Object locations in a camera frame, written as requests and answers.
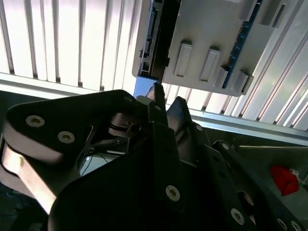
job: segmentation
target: black cable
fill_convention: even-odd
[[[92,159],[93,159],[93,156],[91,156],[91,159],[90,159],[90,161],[89,161],[89,163],[88,163],[88,166],[87,166],[86,169],[83,171],[83,173],[81,174],[81,176],[83,176],[83,175],[85,174],[85,172],[87,171],[87,169],[89,168]]]
[[[13,217],[18,216],[18,214],[0,214],[0,217]]]
[[[103,157],[103,155],[102,154],[96,154],[96,155],[99,155],[101,158],[103,158],[104,159],[104,161],[106,162],[106,164],[108,164],[109,162],[106,160],[106,158],[105,157]]]

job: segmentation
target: bolt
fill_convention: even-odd
[[[166,187],[166,194],[171,201],[179,201],[180,200],[180,192],[173,185],[168,185]]]
[[[26,118],[26,123],[31,127],[39,128],[45,124],[45,120],[38,115],[31,115]]]
[[[226,150],[229,150],[229,146],[226,145],[225,143],[222,144],[222,147],[223,147],[224,149],[226,149]]]
[[[58,139],[62,143],[72,143],[75,141],[75,136],[72,132],[69,131],[61,131],[58,134]]]
[[[197,128],[199,131],[202,131],[202,130],[203,130],[203,128],[202,128],[199,124],[196,125],[196,128]]]
[[[299,227],[299,225],[295,221],[291,221],[291,224],[296,231],[302,231],[302,229]]]
[[[231,215],[237,223],[239,223],[240,225],[244,225],[245,220],[239,210],[237,210],[236,208],[231,209]]]
[[[284,230],[288,230],[287,225],[283,222],[283,220],[281,220],[280,218],[277,219],[278,223],[280,224],[280,226],[284,229]]]

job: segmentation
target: red object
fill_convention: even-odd
[[[286,196],[298,191],[298,180],[288,169],[281,166],[270,167],[270,173],[273,176],[274,182],[281,192],[281,196]]]

